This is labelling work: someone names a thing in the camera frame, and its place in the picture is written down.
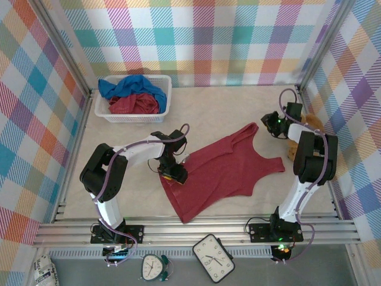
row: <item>plastic basket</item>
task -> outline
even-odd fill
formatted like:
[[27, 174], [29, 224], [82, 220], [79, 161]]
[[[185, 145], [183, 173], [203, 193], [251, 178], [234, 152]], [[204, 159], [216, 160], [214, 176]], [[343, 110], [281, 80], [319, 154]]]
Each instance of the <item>plastic basket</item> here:
[[[107, 76], [105, 80], [113, 84], [117, 84], [119, 81], [124, 79], [127, 75], [119, 76]], [[165, 112], [161, 114], [112, 114], [110, 113], [108, 107], [110, 106], [108, 101], [98, 93], [95, 101], [95, 115], [99, 117], [104, 117], [112, 123], [122, 123], [122, 122], [163, 122], [164, 117], [169, 112], [169, 107], [171, 106], [171, 95], [172, 95], [172, 81], [169, 76], [160, 74], [145, 74], [144, 75], [153, 85], [161, 88], [165, 95], [167, 96], [167, 106]]]

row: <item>clock face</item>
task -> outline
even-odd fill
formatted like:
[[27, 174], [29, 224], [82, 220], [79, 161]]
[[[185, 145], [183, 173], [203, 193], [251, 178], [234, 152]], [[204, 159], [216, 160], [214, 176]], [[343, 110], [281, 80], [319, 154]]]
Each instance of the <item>clock face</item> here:
[[193, 252], [214, 283], [220, 282], [235, 268], [235, 264], [213, 234], [193, 246]]
[[151, 281], [160, 276], [164, 269], [162, 261], [153, 254], [147, 254], [143, 258], [142, 277], [146, 281]]

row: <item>stuffed toy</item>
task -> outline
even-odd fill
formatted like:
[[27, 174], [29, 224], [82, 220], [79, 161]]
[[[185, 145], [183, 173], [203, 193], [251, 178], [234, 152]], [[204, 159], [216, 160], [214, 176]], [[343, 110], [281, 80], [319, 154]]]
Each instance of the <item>stuffed toy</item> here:
[[[320, 129], [322, 132], [324, 132], [324, 126], [319, 118], [316, 117], [316, 115], [308, 114], [304, 116], [302, 114], [302, 123], [308, 123], [312, 127], [316, 129]], [[293, 140], [288, 139], [288, 145], [290, 146], [290, 149], [288, 150], [288, 157], [291, 161], [294, 161], [296, 150], [298, 149], [298, 143], [296, 143]]]

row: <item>plaid wall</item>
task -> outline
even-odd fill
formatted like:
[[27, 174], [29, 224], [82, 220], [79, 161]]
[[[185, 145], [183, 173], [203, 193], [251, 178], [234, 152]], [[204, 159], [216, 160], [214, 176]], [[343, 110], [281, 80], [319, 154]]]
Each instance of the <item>plaid wall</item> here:
[[19, 285], [48, 222], [85, 97], [27, 0], [0, 0], [0, 285]]
[[381, 281], [381, 0], [357, 0], [306, 101], [339, 137], [335, 194]]
[[295, 83], [324, 34], [315, 26], [326, 29], [340, 2], [60, 0], [57, 8], [50, 1], [93, 87], [96, 78], [126, 73], [168, 74], [174, 86]]

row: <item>beige fabric floor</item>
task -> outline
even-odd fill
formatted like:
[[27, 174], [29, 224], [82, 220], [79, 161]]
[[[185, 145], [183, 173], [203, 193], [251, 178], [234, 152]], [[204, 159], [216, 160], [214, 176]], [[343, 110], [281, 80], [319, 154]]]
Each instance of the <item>beige fabric floor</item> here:
[[[280, 92], [290, 86], [246, 86], [212, 88], [174, 88], [170, 112], [163, 123], [109, 123], [94, 114], [95, 101], [83, 135], [66, 199], [65, 218], [97, 217], [90, 195], [79, 181], [87, 160], [100, 143], [127, 145], [160, 130], [170, 134], [183, 123], [190, 124], [187, 153], [196, 151], [224, 136], [236, 132], [246, 124], [256, 122], [260, 127], [254, 137], [254, 148], [263, 157], [282, 157], [286, 172], [262, 178], [254, 187], [252, 197], [224, 198], [204, 210], [200, 216], [269, 214], [282, 203], [292, 185], [292, 162], [287, 158], [285, 140], [274, 139], [262, 125], [260, 118], [274, 110]], [[284, 103], [293, 100], [290, 93]], [[155, 167], [157, 162], [151, 160]], [[141, 164], [127, 171], [117, 195], [123, 216], [175, 216], [157, 174]], [[327, 186], [316, 192], [304, 213], [333, 211]]]

